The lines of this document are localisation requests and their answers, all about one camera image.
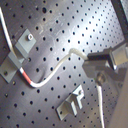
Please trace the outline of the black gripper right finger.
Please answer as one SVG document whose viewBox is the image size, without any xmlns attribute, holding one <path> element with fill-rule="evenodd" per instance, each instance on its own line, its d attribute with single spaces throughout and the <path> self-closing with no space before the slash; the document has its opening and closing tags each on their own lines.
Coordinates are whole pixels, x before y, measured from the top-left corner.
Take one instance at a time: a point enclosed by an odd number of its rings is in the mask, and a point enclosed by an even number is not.
<svg viewBox="0 0 128 128">
<path fill-rule="evenodd" d="M 109 60 L 112 61 L 113 57 L 112 57 L 112 49 L 108 48 L 108 49 L 104 49 L 101 52 L 96 52 L 96 53 L 89 53 L 87 55 L 89 60 Z"/>
</svg>

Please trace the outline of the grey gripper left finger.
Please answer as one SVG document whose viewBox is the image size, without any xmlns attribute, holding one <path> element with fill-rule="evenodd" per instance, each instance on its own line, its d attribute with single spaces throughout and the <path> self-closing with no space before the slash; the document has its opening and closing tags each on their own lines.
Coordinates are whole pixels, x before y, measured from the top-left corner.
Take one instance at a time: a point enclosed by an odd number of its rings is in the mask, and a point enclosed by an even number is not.
<svg viewBox="0 0 128 128">
<path fill-rule="evenodd" d="M 122 82 L 124 80 L 124 74 L 122 72 L 116 73 L 105 60 L 85 61 L 82 68 L 87 77 L 95 79 L 98 86 L 103 86 L 109 78 L 115 82 Z"/>
</svg>

